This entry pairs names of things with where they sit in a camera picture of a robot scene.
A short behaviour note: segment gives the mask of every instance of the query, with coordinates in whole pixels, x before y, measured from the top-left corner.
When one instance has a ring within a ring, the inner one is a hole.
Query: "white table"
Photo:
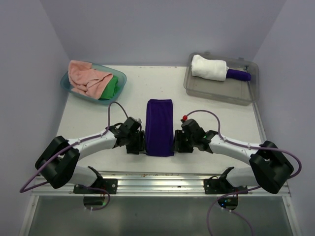
[[[230,138],[250,143],[260,143],[259,130],[252,105],[238,106],[203,98],[188,96],[183,87],[186,67],[109,66],[127,76],[127,83],[118,102],[129,116],[141,118],[145,127],[148,100],[172,99],[174,130],[181,129],[183,115],[196,109],[216,113],[222,123],[222,133]],[[217,130],[216,120],[207,113],[191,115],[201,127]],[[111,122],[124,122],[126,117],[120,107],[111,108]],[[96,133],[107,125],[107,106],[94,104],[69,95],[58,135],[79,138]],[[155,172],[155,173],[204,173],[220,174],[227,167],[245,167],[230,157],[200,152],[176,153],[172,157],[152,157],[144,154],[127,154],[125,147],[104,150],[88,156],[80,166],[92,166],[98,171]]]

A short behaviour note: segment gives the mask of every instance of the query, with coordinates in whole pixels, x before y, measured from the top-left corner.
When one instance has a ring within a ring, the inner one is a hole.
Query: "green cloth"
[[[119,91],[119,87],[117,85],[118,77],[113,76],[113,78],[108,82],[106,88],[104,89],[100,99],[111,99],[115,96],[115,94]]]

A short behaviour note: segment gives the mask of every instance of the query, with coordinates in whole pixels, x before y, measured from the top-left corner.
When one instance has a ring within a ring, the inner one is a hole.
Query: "gray wall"
[[[16,236],[30,196],[19,189],[56,135],[69,59],[38,0],[2,0],[0,33],[0,235]]]
[[[70,59],[185,65],[253,59],[285,0],[41,0]]]
[[[315,1],[287,0],[254,61],[260,67],[259,110],[267,138],[300,157],[289,181],[304,235],[314,235]]]

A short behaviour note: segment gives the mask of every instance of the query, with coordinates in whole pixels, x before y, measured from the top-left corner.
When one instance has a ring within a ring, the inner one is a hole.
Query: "plastic bin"
[[[227,66],[231,69],[249,72],[252,79],[251,81],[245,82],[227,78],[222,82],[192,76],[191,61],[194,55],[201,55],[205,59],[224,60],[226,61]],[[259,99],[258,66],[255,63],[244,59],[218,57],[213,56],[210,53],[192,53],[188,60],[184,88],[186,89],[186,93],[191,96],[246,106]]]
[[[101,70],[101,71],[106,71],[106,72],[111,72],[114,75],[116,75],[118,77],[118,86],[119,86],[119,91],[115,94],[115,96],[111,99],[105,100],[105,99],[101,99],[101,100],[96,100],[94,98],[91,97],[87,97],[84,95],[81,95],[77,92],[73,92],[71,91],[71,89],[73,89],[73,86],[70,84],[69,82],[69,77],[68,77],[68,72],[65,73],[65,75],[62,77],[61,81],[60,81],[60,85],[63,89],[67,90],[68,92],[71,92],[72,94],[74,94],[75,96],[81,97],[85,100],[89,100],[91,102],[95,102],[95,103],[99,103],[102,105],[109,105],[112,101],[115,101],[119,95],[121,94],[121,92],[123,91],[123,88],[126,84],[127,81],[127,77],[123,72],[120,72],[118,70],[114,70],[112,68],[103,66],[103,65],[98,65],[95,63],[92,63],[92,68],[96,69],[96,70]]]

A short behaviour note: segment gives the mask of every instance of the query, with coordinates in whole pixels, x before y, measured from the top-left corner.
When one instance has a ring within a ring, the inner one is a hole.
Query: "white towel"
[[[229,68],[224,60],[208,60],[200,55],[195,55],[191,62],[192,76],[207,80],[224,81]]]

